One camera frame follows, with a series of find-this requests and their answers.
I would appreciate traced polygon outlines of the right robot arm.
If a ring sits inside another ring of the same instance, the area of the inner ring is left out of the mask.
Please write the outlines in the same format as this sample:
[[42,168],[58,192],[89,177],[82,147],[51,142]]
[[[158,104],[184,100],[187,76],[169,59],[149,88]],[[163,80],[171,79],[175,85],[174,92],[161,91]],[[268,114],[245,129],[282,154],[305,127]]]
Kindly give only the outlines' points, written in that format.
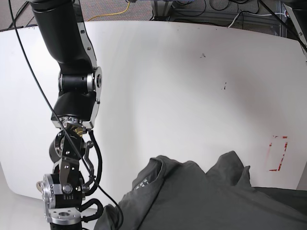
[[80,230],[98,219],[103,206],[91,196],[102,174],[93,127],[100,105],[102,71],[77,0],[30,1],[50,55],[60,67],[59,94],[51,117],[59,133],[49,148],[51,174],[37,183],[53,230]]

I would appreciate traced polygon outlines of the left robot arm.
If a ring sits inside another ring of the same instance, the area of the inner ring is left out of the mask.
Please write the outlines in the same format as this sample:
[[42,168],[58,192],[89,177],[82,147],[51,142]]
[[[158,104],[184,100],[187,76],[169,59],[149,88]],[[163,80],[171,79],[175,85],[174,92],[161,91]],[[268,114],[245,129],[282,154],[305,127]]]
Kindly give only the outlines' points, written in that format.
[[295,28],[296,37],[307,57],[307,0],[282,0]]

